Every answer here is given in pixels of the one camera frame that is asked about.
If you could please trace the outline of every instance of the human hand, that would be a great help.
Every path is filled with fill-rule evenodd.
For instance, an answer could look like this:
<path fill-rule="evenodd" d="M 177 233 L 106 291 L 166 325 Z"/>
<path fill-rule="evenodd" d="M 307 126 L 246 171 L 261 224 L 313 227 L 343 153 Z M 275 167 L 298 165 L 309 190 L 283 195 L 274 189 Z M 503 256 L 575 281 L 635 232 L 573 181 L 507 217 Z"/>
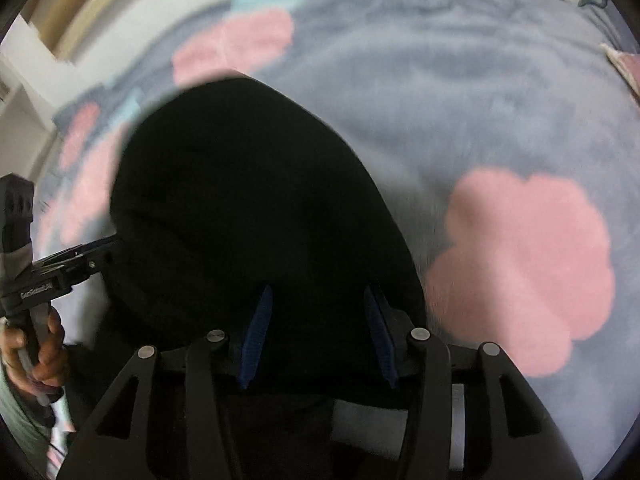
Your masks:
<path fill-rule="evenodd" d="M 26 345 L 24 332 L 5 324 L 0 328 L 0 354 L 6 375 L 26 400 L 34 400 L 38 394 L 53 393 L 56 388 L 64 385 L 69 374 L 68 357 L 62 346 L 65 329 L 60 322 L 60 315 L 53 307 L 49 311 L 47 324 L 49 336 L 40 346 L 39 362 L 32 372 L 33 379 L 24 371 L 18 357 L 18 350 Z"/>

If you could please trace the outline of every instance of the pink cloud shape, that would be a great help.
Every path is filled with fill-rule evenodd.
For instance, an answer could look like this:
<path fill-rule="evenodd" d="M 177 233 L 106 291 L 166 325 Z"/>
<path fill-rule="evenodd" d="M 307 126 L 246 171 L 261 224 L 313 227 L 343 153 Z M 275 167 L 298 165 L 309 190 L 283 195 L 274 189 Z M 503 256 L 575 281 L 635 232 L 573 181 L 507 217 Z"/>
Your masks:
<path fill-rule="evenodd" d="M 47 247 L 51 241 L 53 229 L 58 220 L 58 212 L 60 211 L 60 199 L 55 197 L 49 201 L 49 207 L 40 217 L 38 226 L 38 234 L 34 242 L 34 254 L 44 256 L 47 254 Z"/>
<path fill-rule="evenodd" d="M 76 112 L 69 125 L 58 159 L 58 165 L 62 170 L 68 170 L 78 160 L 84 142 L 94 129 L 98 117 L 100 117 L 100 106 L 94 102 L 86 103 Z"/>
<path fill-rule="evenodd" d="M 609 233 L 571 180 L 472 171 L 453 190 L 446 227 L 454 246 L 426 281 L 432 312 L 457 338 L 495 341 L 524 374 L 546 376 L 609 318 Z"/>
<path fill-rule="evenodd" d="M 291 15 L 279 8 L 225 18 L 190 38 L 174 53 L 174 81 L 186 88 L 257 70 L 284 53 L 293 30 Z"/>
<path fill-rule="evenodd" d="M 84 226 L 102 214 L 107 214 L 111 186 L 120 160 L 122 124 L 107 134 L 85 158 L 65 210 L 60 239 L 65 245 L 81 242 Z"/>

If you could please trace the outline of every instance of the gray sleeve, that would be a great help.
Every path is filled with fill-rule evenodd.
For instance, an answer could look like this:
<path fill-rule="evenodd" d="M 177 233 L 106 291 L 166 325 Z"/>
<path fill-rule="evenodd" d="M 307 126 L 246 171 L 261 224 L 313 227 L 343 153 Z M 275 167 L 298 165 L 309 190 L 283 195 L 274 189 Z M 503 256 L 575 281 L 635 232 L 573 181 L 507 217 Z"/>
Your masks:
<path fill-rule="evenodd" d="M 28 413 L 28 408 L 14 396 L 4 366 L 0 365 L 0 416 L 29 462 L 46 478 L 51 430 L 39 424 Z"/>

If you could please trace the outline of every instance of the bed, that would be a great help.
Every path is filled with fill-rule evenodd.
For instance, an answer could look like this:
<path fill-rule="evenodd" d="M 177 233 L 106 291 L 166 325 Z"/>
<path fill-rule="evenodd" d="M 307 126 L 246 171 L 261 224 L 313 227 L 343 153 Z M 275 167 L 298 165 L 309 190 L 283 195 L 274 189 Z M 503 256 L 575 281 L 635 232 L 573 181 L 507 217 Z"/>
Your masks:
<path fill-rule="evenodd" d="M 601 7 L 225 0 L 204 9 L 57 115 L 63 143 L 38 186 L 36 257 L 113 232 L 118 158 L 148 110 L 249 75 L 354 149 L 412 252 L 434 330 L 447 342 L 500 343 L 595 478 L 640 411 L 640 371 L 628 366 L 640 358 L 640 108 L 601 44 L 632 54 L 638 45 Z M 97 276 L 57 300 L 68 340 L 90 344 L 105 305 Z M 393 455 L 397 443 L 369 445 Z"/>

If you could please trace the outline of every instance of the metal screw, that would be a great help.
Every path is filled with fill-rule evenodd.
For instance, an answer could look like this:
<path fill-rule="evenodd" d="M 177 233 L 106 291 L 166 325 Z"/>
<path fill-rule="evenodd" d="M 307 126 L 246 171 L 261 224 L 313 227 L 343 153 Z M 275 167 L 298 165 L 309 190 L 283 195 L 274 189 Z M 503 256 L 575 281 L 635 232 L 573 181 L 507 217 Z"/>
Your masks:
<path fill-rule="evenodd" d="M 427 339 L 431 337 L 431 332 L 426 328 L 414 328 L 411 330 L 411 337 L 416 341 L 427 341 Z"/>
<path fill-rule="evenodd" d="M 496 343 L 486 343 L 482 346 L 482 350 L 487 355 L 491 355 L 492 357 L 497 356 L 500 353 L 500 347 Z"/>
<path fill-rule="evenodd" d="M 140 359 L 149 359 L 153 354 L 156 353 L 156 349 L 151 345 L 143 346 L 140 350 L 138 350 L 138 357 Z"/>
<path fill-rule="evenodd" d="M 207 334 L 207 341 L 210 343 L 219 343 L 225 338 L 225 333 L 222 330 L 212 330 Z"/>

